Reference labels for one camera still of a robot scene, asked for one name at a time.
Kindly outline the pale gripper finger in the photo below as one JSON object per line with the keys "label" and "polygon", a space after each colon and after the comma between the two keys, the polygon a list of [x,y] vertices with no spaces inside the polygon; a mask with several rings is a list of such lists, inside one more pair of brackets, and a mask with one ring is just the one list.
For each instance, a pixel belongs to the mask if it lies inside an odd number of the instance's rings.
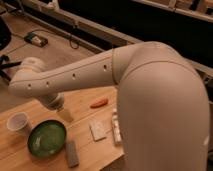
{"label": "pale gripper finger", "polygon": [[73,117],[71,116],[71,113],[68,109],[66,108],[61,108],[57,111],[57,114],[60,118],[62,118],[63,120],[65,120],[66,122],[72,122],[73,121]]}

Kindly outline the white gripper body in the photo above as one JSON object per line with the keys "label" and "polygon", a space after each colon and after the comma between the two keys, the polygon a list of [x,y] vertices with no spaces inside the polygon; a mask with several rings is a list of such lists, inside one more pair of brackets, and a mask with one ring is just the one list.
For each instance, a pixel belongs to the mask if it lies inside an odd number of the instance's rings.
{"label": "white gripper body", "polygon": [[64,105],[62,94],[50,94],[40,98],[40,102],[49,110],[60,110]]}

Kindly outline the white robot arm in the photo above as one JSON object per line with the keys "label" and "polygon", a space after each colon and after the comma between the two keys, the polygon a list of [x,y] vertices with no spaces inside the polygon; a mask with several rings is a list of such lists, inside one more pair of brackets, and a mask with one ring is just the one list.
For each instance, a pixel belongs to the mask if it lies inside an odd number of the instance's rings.
{"label": "white robot arm", "polygon": [[127,45],[50,71],[28,57],[9,91],[55,108],[59,92],[111,85],[130,171],[206,171],[208,95],[195,69],[164,43]]}

